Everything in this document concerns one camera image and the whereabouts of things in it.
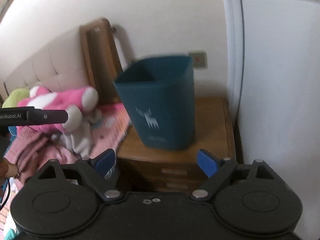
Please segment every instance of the white deer logo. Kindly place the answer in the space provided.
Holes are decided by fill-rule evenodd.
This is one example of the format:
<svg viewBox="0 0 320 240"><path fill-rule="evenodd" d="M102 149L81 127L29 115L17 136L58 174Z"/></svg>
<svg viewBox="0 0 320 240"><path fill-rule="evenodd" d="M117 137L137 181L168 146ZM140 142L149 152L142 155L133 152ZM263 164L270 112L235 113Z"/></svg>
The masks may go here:
<svg viewBox="0 0 320 240"><path fill-rule="evenodd" d="M146 119L149 128L158 128L159 129L159 125L158 125L157 120L154 117L150 117L151 116L150 108L145 113L142 112L141 110L139 110L138 108L136 108L136 110L137 110L138 114L140 114L141 116L143 116Z"/></svg>

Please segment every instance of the electrical socket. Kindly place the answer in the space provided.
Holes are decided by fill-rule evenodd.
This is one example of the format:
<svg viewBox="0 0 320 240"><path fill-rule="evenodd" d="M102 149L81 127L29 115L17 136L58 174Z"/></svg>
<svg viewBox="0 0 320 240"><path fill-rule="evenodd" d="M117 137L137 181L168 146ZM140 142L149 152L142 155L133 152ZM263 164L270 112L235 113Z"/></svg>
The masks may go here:
<svg viewBox="0 0 320 240"><path fill-rule="evenodd" d="M207 68L207 53L205 51L189 51L194 68Z"/></svg>

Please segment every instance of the black cable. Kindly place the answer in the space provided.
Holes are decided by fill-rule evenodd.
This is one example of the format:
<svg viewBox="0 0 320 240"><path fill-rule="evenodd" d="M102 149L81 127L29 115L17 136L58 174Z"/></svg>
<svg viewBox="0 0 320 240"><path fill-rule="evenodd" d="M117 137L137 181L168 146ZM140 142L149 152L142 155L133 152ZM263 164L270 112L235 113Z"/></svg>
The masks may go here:
<svg viewBox="0 0 320 240"><path fill-rule="evenodd" d="M8 199L9 199L9 196L10 196L11 188L10 188L10 181L9 181L8 178L7 178L7 183L8 183L8 194L7 194L7 197L5 198L4 202L2 203L2 205L1 205L1 207L0 207L0 211L1 211L2 208L5 206L5 204L7 203Z"/></svg>

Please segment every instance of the white logo on device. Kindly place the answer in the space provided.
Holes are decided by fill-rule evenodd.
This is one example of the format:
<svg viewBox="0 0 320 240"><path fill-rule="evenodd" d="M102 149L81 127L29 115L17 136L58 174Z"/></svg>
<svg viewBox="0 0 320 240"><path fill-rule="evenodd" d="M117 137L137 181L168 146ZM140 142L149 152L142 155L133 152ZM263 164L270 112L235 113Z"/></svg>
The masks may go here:
<svg viewBox="0 0 320 240"><path fill-rule="evenodd" d="M136 108L136 110L137 110L138 114L140 114L141 116L143 116L146 119L149 128L158 128L159 129L159 125L158 125L156 118L150 117L151 116L150 108L145 113L142 112L141 110L139 110L138 108Z"/></svg>

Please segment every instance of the yellow-green plush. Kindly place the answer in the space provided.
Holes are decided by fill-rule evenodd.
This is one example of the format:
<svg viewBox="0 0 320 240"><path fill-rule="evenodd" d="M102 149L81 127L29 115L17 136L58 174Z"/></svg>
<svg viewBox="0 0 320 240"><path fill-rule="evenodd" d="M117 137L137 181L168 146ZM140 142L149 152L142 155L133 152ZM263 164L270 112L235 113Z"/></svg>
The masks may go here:
<svg viewBox="0 0 320 240"><path fill-rule="evenodd" d="M17 107L18 102L29 97L29 90L27 88L18 88L13 90L9 97L2 104L2 108Z"/></svg>

